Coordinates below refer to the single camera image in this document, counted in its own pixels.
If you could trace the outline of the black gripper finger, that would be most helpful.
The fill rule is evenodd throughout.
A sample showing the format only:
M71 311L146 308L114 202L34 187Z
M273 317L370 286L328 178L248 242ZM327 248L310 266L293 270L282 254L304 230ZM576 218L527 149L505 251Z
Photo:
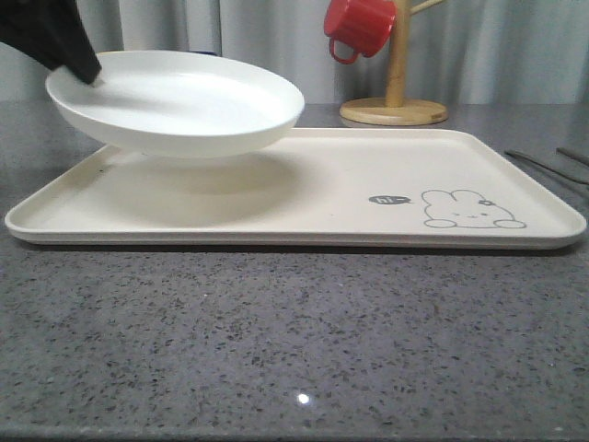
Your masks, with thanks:
M66 67L87 85L101 71L74 1L3 1L1 42L52 71Z

